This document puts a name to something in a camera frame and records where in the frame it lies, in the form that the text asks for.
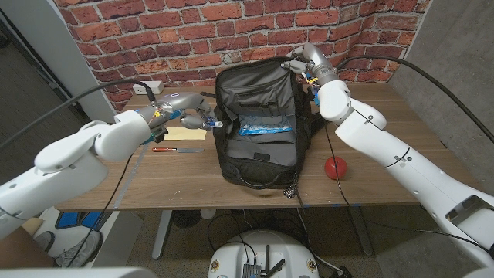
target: red brick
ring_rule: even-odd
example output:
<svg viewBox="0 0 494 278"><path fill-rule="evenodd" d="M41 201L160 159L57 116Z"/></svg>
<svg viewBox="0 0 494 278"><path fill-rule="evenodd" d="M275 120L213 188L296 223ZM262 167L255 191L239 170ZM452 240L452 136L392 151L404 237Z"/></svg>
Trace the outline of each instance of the red brick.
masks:
<svg viewBox="0 0 494 278"><path fill-rule="evenodd" d="M177 31L174 29L162 29L159 34L161 42L178 42Z"/></svg>
<svg viewBox="0 0 494 278"><path fill-rule="evenodd" d="M301 43L307 40L306 30L298 31L279 31L270 32L268 34L268 44L287 44L287 43Z"/></svg>
<svg viewBox="0 0 494 278"><path fill-rule="evenodd" d="M71 25L68 25L67 27L69 28L70 35L73 37L73 39L80 40L80 37L79 35L77 35L76 30Z"/></svg>
<svg viewBox="0 0 494 278"><path fill-rule="evenodd" d="M203 55L194 58L185 59L189 69L203 66L217 66L222 64L222 58L219 54Z"/></svg>
<svg viewBox="0 0 494 278"><path fill-rule="evenodd" d="M209 44L207 41L191 42L194 54L205 54L209 52Z"/></svg>
<svg viewBox="0 0 494 278"><path fill-rule="evenodd" d="M379 38L379 32L364 31L359 35L357 43L374 44L377 42L378 38Z"/></svg>
<svg viewBox="0 0 494 278"><path fill-rule="evenodd" d="M157 57L156 52L152 47L137 50L137 55L141 61L146 61Z"/></svg>
<svg viewBox="0 0 494 278"><path fill-rule="evenodd" d="M144 63L144 64L136 65L135 67L136 67L136 71L140 74L156 73L158 71L170 69L167 61L165 61L165 60L159 60L159 61Z"/></svg>
<svg viewBox="0 0 494 278"><path fill-rule="evenodd" d="M124 32L133 32L140 29L139 20L137 20L137 18L135 17L121 19L118 21L118 23L120 24L120 27L122 27L122 31Z"/></svg>
<svg viewBox="0 0 494 278"><path fill-rule="evenodd" d="M137 71L134 68L134 66L124 66L118 69L120 74L124 77L131 77L131 76L136 76Z"/></svg>
<svg viewBox="0 0 494 278"><path fill-rule="evenodd" d="M233 26L233 22L216 23L216 29L218 31L218 35L220 36L231 36L235 34L235 27Z"/></svg>
<svg viewBox="0 0 494 278"><path fill-rule="evenodd" d="M169 59L170 67L174 70L185 70L187 69L187 65L185 65L185 60L183 58L180 59Z"/></svg>
<svg viewBox="0 0 494 278"><path fill-rule="evenodd" d="M108 97L108 100L114 103L129 100L132 97L132 93L130 90L124 90L118 93L106 93L106 95Z"/></svg>
<svg viewBox="0 0 494 278"><path fill-rule="evenodd" d="M275 48L275 54L277 56L285 56L292 50L293 50L292 46L279 46Z"/></svg>
<svg viewBox="0 0 494 278"><path fill-rule="evenodd" d="M280 14L276 15L276 24L278 28L289 28L293 27L293 20L295 18L294 14Z"/></svg>
<svg viewBox="0 0 494 278"><path fill-rule="evenodd" d="M124 49L132 49L139 46L160 43L160 39L155 31L144 32L141 34L125 36L119 38L118 41Z"/></svg>
<svg viewBox="0 0 494 278"><path fill-rule="evenodd" d="M362 29L372 29L374 27L375 21L376 17L374 15L367 17L362 23Z"/></svg>
<svg viewBox="0 0 494 278"><path fill-rule="evenodd" d="M264 3L262 0L244 1L245 15L262 15L264 13Z"/></svg>
<svg viewBox="0 0 494 278"><path fill-rule="evenodd" d="M359 69L366 70L369 68L371 61L369 59L355 59L351 60L345 65L346 69Z"/></svg>
<svg viewBox="0 0 494 278"><path fill-rule="evenodd" d="M274 56L274 47L264 47L242 51L242 61L268 59Z"/></svg>
<svg viewBox="0 0 494 278"><path fill-rule="evenodd" d="M347 51L348 48L348 39L342 39L334 43L334 52L342 53Z"/></svg>
<svg viewBox="0 0 494 278"><path fill-rule="evenodd" d="M387 70L389 70L389 71L395 71L398 69L398 67L400 67L400 63L393 62L393 61L389 61L387 63Z"/></svg>
<svg viewBox="0 0 494 278"><path fill-rule="evenodd" d="M347 22L352 19L356 19L359 15L358 10L359 10L358 5L352 5L346 8L342 8L340 10L340 23Z"/></svg>
<svg viewBox="0 0 494 278"><path fill-rule="evenodd" d="M209 21L221 19L237 19L242 17L240 4L228 3L223 5L212 5L201 8L202 15Z"/></svg>
<svg viewBox="0 0 494 278"><path fill-rule="evenodd" d="M82 23L98 22L100 20L93 6L72 8L72 13Z"/></svg>
<svg viewBox="0 0 494 278"><path fill-rule="evenodd" d="M201 79L197 70L169 72L168 76L170 77L171 81L189 81Z"/></svg>
<svg viewBox="0 0 494 278"><path fill-rule="evenodd" d="M164 8L164 0L144 0L144 3L150 11L162 11Z"/></svg>
<svg viewBox="0 0 494 278"><path fill-rule="evenodd" d="M417 26L417 22L418 22L417 16L399 16L399 15L381 16L379 19L377 19L376 28L415 30Z"/></svg>
<svg viewBox="0 0 494 278"><path fill-rule="evenodd" d="M338 11L336 10L300 12L296 15L297 26L321 26L333 23L338 23Z"/></svg>
<svg viewBox="0 0 494 278"><path fill-rule="evenodd" d="M376 12L389 12L394 5L394 0L377 0Z"/></svg>
<svg viewBox="0 0 494 278"><path fill-rule="evenodd" d="M387 81L391 77L391 73L385 73L380 70L371 70L365 72L359 72L357 81L367 82L367 81Z"/></svg>
<svg viewBox="0 0 494 278"><path fill-rule="evenodd" d="M55 3L60 7L66 7L68 5L75 5L79 3L86 3L89 0L55 0Z"/></svg>
<svg viewBox="0 0 494 278"><path fill-rule="evenodd" d="M413 12L416 5L417 0L398 0L396 3L394 3L393 11Z"/></svg>
<svg viewBox="0 0 494 278"><path fill-rule="evenodd" d="M189 5L202 5L206 0L166 0L168 8L184 8Z"/></svg>
<svg viewBox="0 0 494 278"><path fill-rule="evenodd" d="M398 44L409 46L411 42L414 40L415 33L414 32L403 32L398 39Z"/></svg>
<svg viewBox="0 0 494 278"><path fill-rule="evenodd" d="M92 43L77 43L79 50L84 55L99 55L101 51Z"/></svg>
<svg viewBox="0 0 494 278"><path fill-rule="evenodd" d="M95 70L101 70L100 63L98 62L98 59L94 58L86 58L86 62L90 65Z"/></svg>
<svg viewBox="0 0 494 278"><path fill-rule="evenodd" d="M214 86L215 85L215 80L201 80L201 81L194 81L192 82L194 86Z"/></svg>
<svg viewBox="0 0 494 278"><path fill-rule="evenodd" d="M399 32L381 32L381 35L379 36L379 43L394 43L396 42L398 35L400 35Z"/></svg>
<svg viewBox="0 0 494 278"><path fill-rule="evenodd" d="M154 81L163 81L163 83L170 82L166 73L153 74L151 78L153 78Z"/></svg>
<svg viewBox="0 0 494 278"><path fill-rule="evenodd" d="M201 79L215 78L216 70L214 69L201 69L199 70L199 74L201 75Z"/></svg>
<svg viewBox="0 0 494 278"><path fill-rule="evenodd" d="M114 53L121 50L116 39L108 39L106 41L98 42L98 46L100 46L101 50L105 53Z"/></svg>
<svg viewBox="0 0 494 278"><path fill-rule="evenodd" d="M377 8L376 1L362 3L362 5L360 6L359 14L361 16L368 16L371 13L376 12L376 8Z"/></svg>
<svg viewBox="0 0 494 278"><path fill-rule="evenodd" d="M186 56L191 52L191 46L188 43L175 43L169 46L157 46L156 53L159 57Z"/></svg>
<svg viewBox="0 0 494 278"><path fill-rule="evenodd" d="M362 20L357 20L356 22L330 29L330 40L337 40L358 33L361 23Z"/></svg>
<svg viewBox="0 0 494 278"><path fill-rule="evenodd" d="M429 3L431 2L431 0L421 0L418 5L417 5L417 8L415 8L415 11L416 12L425 12L425 10L427 9L427 7L429 6Z"/></svg>
<svg viewBox="0 0 494 278"><path fill-rule="evenodd" d="M139 58L137 57L137 54L133 52L118 53L113 56L105 56L103 58L100 58L101 66L103 66L104 68L137 62L139 62Z"/></svg>
<svg viewBox="0 0 494 278"><path fill-rule="evenodd" d="M146 28L171 27L182 24L178 12L160 12L149 15L141 15L140 23Z"/></svg>
<svg viewBox="0 0 494 278"><path fill-rule="evenodd" d="M340 7L344 5L352 5L363 2L365 0L333 0L333 6Z"/></svg>
<svg viewBox="0 0 494 278"><path fill-rule="evenodd" d="M309 31L309 42L326 42L327 29L312 29Z"/></svg>
<svg viewBox="0 0 494 278"><path fill-rule="evenodd" d="M274 28L275 17L272 15L260 16L252 19L240 19L235 22L235 30L237 34Z"/></svg>
<svg viewBox="0 0 494 278"><path fill-rule="evenodd" d="M373 59L370 64L371 69L380 69L383 70L387 65L387 60L385 59Z"/></svg>
<svg viewBox="0 0 494 278"><path fill-rule="evenodd" d="M349 57L363 55L365 53L365 46L354 46L348 52Z"/></svg>
<svg viewBox="0 0 494 278"><path fill-rule="evenodd" d="M247 36L237 38L221 38L211 41L211 50L217 52L219 50L236 50L249 47L249 39Z"/></svg>
<svg viewBox="0 0 494 278"><path fill-rule="evenodd" d="M398 58L403 49L400 46L368 46L365 55L381 55Z"/></svg>
<svg viewBox="0 0 494 278"><path fill-rule="evenodd" d="M334 43L332 42L326 42L326 43L319 43L316 44L318 49L321 49L324 55L329 56L333 53L333 48L334 48Z"/></svg>
<svg viewBox="0 0 494 278"><path fill-rule="evenodd" d="M84 27L76 27L76 32L83 41L92 41L122 33L115 22L101 22Z"/></svg>
<svg viewBox="0 0 494 278"><path fill-rule="evenodd" d="M201 21L199 10L196 8L188 8L185 10L181 10L180 13L182 14L182 20L184 21L184 23L193 23L193 22Z"/></svg>
<svg viewBox="0 0 494 278"><path fill-rule="evenodd" d="M110 82L114 80L121 80L122 76L118 73L116 69L105 71L105 72L100 72L100 71L93 71L94 76L99 80L103 82Z"/></svg>
<svg viewBox="0 0 494 278"><path fill-rule="evenodd" d="M264 0L266 13L306 9L307 0Z"/></svg>
<svg viewBox="0 0 494 278"><path fill-rule="evenodd" d="M311 0L310 8L329 8L331 0Z"/></svg>
<svg viewBox="0 0 494 278"><path fill-rule="evenodd" d="M184 27L178 30L181 39L214 38L216 36L215 25L212 23Z"/></svg>
<svg viewBox="0 0 494 278"><path fill-rule="evenodd" d="M353 70L343 70L338 73L338 78L342 81L355 81L355 77L357 76L357 72Z"/></svg>
<svg viewBox="0 0 494 278"><path fill-rule="evenodd" d="M251 46L265 46L268 43L268 37L264 34L250 35Z"/></svg>
<svg viewBox="0 0 494 278"><path fill-rule="evenodd" d="M120 16L142 13L145 7L142 0L121 0L98 4L98 9L104 19L114 19Z"/></svg>
<svg viewBox="0 0 494 278"><path fill-rule="evenodd" d="M65 20L65 22L67 22L68 24L71 24L71 25L79 24L79 23L77 23L76 19L74 18L74 15L72 14L72 12L70 12L69 10L65 10L65 9L61 8L60 13L62 14L63 20Z"/></svg>

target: gray fabric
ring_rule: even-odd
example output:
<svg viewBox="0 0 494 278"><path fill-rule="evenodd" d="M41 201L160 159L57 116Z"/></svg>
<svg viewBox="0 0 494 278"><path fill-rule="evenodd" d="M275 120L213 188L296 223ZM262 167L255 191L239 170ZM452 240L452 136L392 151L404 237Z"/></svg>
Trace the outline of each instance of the gray fabric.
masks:
<svg viewBox="0 0 494 278"><path fill-rule="evenodd" d="M228 140L226 154L231 158L254 159L255 153L268 154L269 162L283 166L293 166L296 163L295 144L256 144Z"/></svg>
<svg viewBox="0 0 494 278"><path fill-rule="evenodd" d="M237 130L232 134L232 140L246 141L252 143L268 143L268 142L286 142L295 144L296 135L293 131L278 132L275 134L260 134L260 135L240 135Z"/></svg>

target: power outlet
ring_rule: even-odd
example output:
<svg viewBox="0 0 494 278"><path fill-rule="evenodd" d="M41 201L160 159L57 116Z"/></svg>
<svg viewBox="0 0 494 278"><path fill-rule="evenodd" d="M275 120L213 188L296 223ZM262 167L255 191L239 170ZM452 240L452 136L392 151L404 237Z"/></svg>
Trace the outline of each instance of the power outlet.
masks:
<svg viewBox="0 0 494 278"><path fill-rule="evenodd" d="M143 82L146 83L153 90L154 94L160 94L161 92L163 92L164 84L162 81L143 81ZM135 84L133 88L136 94L146 94L146 89L144 89L144 86Z"/></svg>

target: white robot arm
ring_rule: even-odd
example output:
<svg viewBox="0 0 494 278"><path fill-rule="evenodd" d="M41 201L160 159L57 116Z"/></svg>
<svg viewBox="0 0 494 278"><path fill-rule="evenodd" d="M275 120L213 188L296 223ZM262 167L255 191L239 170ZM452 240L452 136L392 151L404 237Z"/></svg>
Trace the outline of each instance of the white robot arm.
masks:
<svg viewBox="0 0 494 278"><path fill-rule="evenodd" d="M494 197L448 176L403 141L384 130L386 119L373 107L349 97L322 52L310 43L291 56L307 62L306 70L318 78L320 113L339 127L336 135L352 148L381 164L425 207L444 232L477 242L453 239L480 266L494 266ZM283 67L300 72L300 61Z"/></svg>
<svg viewBox="0 0 494 278"><path fill-rule="evenodd" d="M186 109L195 109L201 118ZM138 111L116 115L115 124L94 121L45 147L36 156L35 167L0 186L0 239L43 210L98 186L108 173L100 159L122 161L150 138L162 141L167 133L164 124L177 117L187 128L222 126L201 95L174 93Z"/></svg>

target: cable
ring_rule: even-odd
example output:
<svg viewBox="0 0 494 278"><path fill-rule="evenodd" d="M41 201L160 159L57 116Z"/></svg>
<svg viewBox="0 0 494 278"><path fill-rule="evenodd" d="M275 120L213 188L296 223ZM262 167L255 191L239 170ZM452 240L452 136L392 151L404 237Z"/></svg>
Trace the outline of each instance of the cable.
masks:
<svg viewBox="0 0 494 278"><path fill-rule="evenodd" d="M304 229L304 231L305 231L305 232L306 232L306 234L307 234L307 241L309 241L309 236L308 236L308 232L307 232L306 223L305 223L305 222L303 221L303 219L302 219L302 215L300 214L299 208L296 208L296 212L299 214L300 221L301 221L301 223L302 223L302 225L303 225L303 229ZM312 246L310 246L310 244L309 244L309 247L310 247L310 251L311 251L311 253L312 253L312 254L313 254L313 255L314 255L314 256L315 256L315 257L316 257L319 261L321 261L321 263L324 263L325 265L327 265L327 266L329 266L329 267L332 267L332 268L334 268L335 270L337 270L337 272L338 272L338 275L339 275L339 276L342 276L342 275L344 274L344 271L343 271L343 270L341 270L341 269L339 269L338 267L336 267L336 266L334 266L334 265L332 265L332 264L328 263L328 262L327 262L327 261L325 261L324 259L321 259L318 255L316 255L316 254L314 253L314 250L312 250Z"/></svg>
<svg viewBox="0 0 494 278"><path fill-rule="evenodd" d="M447 232L436 232L436 231L429 231L429 230L423 230L423 229L413 229L413 228L401 228L401 227L395 227L395 226L385 225L385 224L381 224L381 223L378 223L378 222L373 222L373 221L370 221L370 220L366 220L363 215L361 215L357 210L354 210L354 208L347 201L347 198L345 197L345 194L343 193L343 190L341 189L340 178L338 176L337 161L336 161L336 157L334 156L333 145L331 144L330 135L327 132L327 124L324 125L324 130L326 131L327 141L328 141L328 143L330 143L331 155L333 155L334 170L335 170L335 172L337 174L337 184L338 184L338 189L340 190L340 194L343 197L343 200L345 200L345 202L347 203L348 207L350 209L352 209L354 211L354 213L358 217L362 218L362 220L364 220L367 223L370 223L370 224L373 224L373 225L379 225L381 227L389 228L389 229L397 229L397 230L401 230L401 231L412 231L412 232L426 232L426 233L434 233L434 234L438 234L438 235L442 235L442 236L450 236L452 238L460 239L460 240L463 240L463 241L468 242L470 244L473 244L474 246L477 246L480 249L482 249L482 250L486 251L487 253L489 253L489 250L487 248L485 248L484 246L479 245L477 242L474 242L474 241L469 240L469 239L462 238L461 236L452 235L452 234L449 234Z"/></svg>
<svg viewBox="0 0 494 278"><path fill-rule="evenodd" d="M245 220L245 223L247 223L247 225L249 225L250 229L253 231L254 228L252 227L252 225L250 225L248 222L247 222L247 218L245 217L245 210L242 208L242 211L244 212L244 220Z"/></svg>
<svg viewBox="0 0 494 278"><path fill-rule="evenodd" d="M434 77L430 76L423 69L419 68L418 66L414 65L413 63L410 63L410 62L408 62L406 60L403 60L403 59L394 58L394 57L377 56L377 55L359 55L359 56L354 56L354 57L350 57L350 58L347 58L347 59L343 60L335 68L337 70L340 70L343 66L345 66L351 60L354 60L354 59L365 59L365 58L368 58L368 59L386 59L386 60L398 62L398 63L404 64L404 65L410 67L411 69L413 69L417 73L420 73L423 77L427 78L434 85L436 85L439 89L441 89L446 95L448 95L448 97L450 99L452 99L453 102L455 102L456 105L458 105L458 107L460 107L460 109L463 110L463 112L465 112L465 114L467 116L469 116L469 118L477 125L477 127L480 128L480 130L487 136L487 138L492 143L494 143L494 135L492 135L492 133L489 131L489 129L487 129L487 127L466 107L465 104L463 104L461 102L460 99L458 99L458 97L455 96L455 94L453 94L448 88L446 88L446 86L442 85Z"/></svg>
<svg viewBox="0 0 494 278"><path fill-rule="evenodd" d="M28 124L24 128L22 128L20 131L18 131L16 134L12 135L9 139L5 140L1 145L0 145L0 151L3 150L5 147L7 147L9 144L11 144L15 139L21 137L23 134L25 134L28 130L33 128L35 125L43 122L47 117L52 116L54 113L58 112L59 110L68 107L70 104L75 103L76 101L80 100L81 98L97 91L100 89L103 89L104 87L107 86L112 86L112 85L117 85L117 84L122 84L122 83L134 83L143 86L146 89L147 97L149 98L149 101L153 103L156 101L156 97L153 94L153 90L144 82L137 81L137 80L117 80L117 81L112 81L109 83L105 84L100 84L98 86L95 86L93 88L90 88L81 94L71 97L68 99L66 102L60 104L58 107L53 108L51 111L47 112L46 114L42 115L38 119L34 120L32 123Z"/></svg>
<svg viewBox="0 0 494 278"><path fill-rule="evenodd" d="M101 219L103 219L103 215L105 214L105 211L107 210L108 208L108 205L110 205L111 203L111 200L113 199L113 197L115 196L115 193L117 193L117 189L120 187L120 183L122 182L122 179L124 179L124 175L125 175L125 172L127 171L127 167L129 166L129 163L130 163L130 159L132 158L132 156L134 155L131 154L129 159L127 159L127 163L125 164L125 167L123 168L123 172L122 172L122 175L120 176L120 179L118 180L117 182L117 186L115 187L115 189L113 190L113 193L110 197L110 199L108 200L107 204L105 205L105 207L103 208L103 210L101 211L100 213L100 216L98 216L97 220L94 222L93 226L91 227L91 229L89 230L89 232L87 233L86 237L83 239L83 244L81 244L76 252L76 255L70 260L69 264L67 265L67 267L70 267L73 263L73 261L76 259L76 257L79 255L80 253L80 250L83 248L84 246L84 243L86 243L87 241L87 238L90 236L90 233L92 231L94 231L94 229L100 224L100 221Z"/></svg>
<svg viewBox="0 0 494 278"><path fill-rule="evenodd" d="M247 243L244 241L244 239L242 238L242 230L240 229L240 225L239 225L239 222L237 221L237 219L235 218L235 216L233 215L230 215L230 214L224 214L224 215L218 215L216 217L214 217L208 224L208 229L207 229L207 235L208 235L208 241L209 241L209 245L211 246L211 248L213 249L213 252L216 252L216 249L214 246L213 246L213 242L211 241L211 236L209 235L209 228L211 227L211 224L216 221L217 219L220 219L221 217L224 217L224 216L230 216L233 218L233 220L235 220L235 223L237 224L237 229L239 230L239 237L240 239L242 240L244 244L244 249L245 249L245 254L247 255L247 263L249 263L249 254L247 253L247 247L245 247L245 245L247 245ZM255 253L254 253L254 265L257 263L257 258L255 256Z"/></svg>

